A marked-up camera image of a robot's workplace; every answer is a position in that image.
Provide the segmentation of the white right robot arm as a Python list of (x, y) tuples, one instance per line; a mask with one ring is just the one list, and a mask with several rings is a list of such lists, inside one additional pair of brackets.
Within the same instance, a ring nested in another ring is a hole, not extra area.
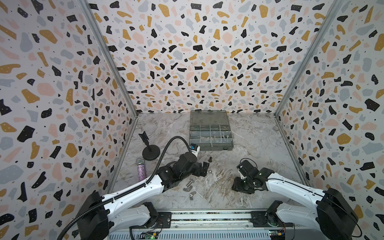
[(330, 240), (354, 238), (353, 232), (359, 227), (358, 217), (338, 190), (315, 189), (268, 168), (258, 170), (257, 165), (252, 165), (247, 158), (240, 160), (237, 170), (240, 176), (234, 179), (233, 191), (249, 195), (269, 191), (299, 203), (294, 206), (275, 200), (265, 212), (253, 211), (251, 222), (254, 227), (297, 224), (322, 232)]

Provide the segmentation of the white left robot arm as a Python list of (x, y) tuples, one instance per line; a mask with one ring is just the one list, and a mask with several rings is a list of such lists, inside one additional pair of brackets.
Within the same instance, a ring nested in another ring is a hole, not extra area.
[(101, 196), (89, 195), (81, 206), (76, 225), (82, 240), (103, 240), (109, 233), (143, 226), (152, 227), (159, 214), (146, 200), (175, 188), (189, 177), (205, 177), (210, 164), (199, 163), (193, 152), (182, 154), (175, 162), (157, 168), (155, 174), (124, 190)]

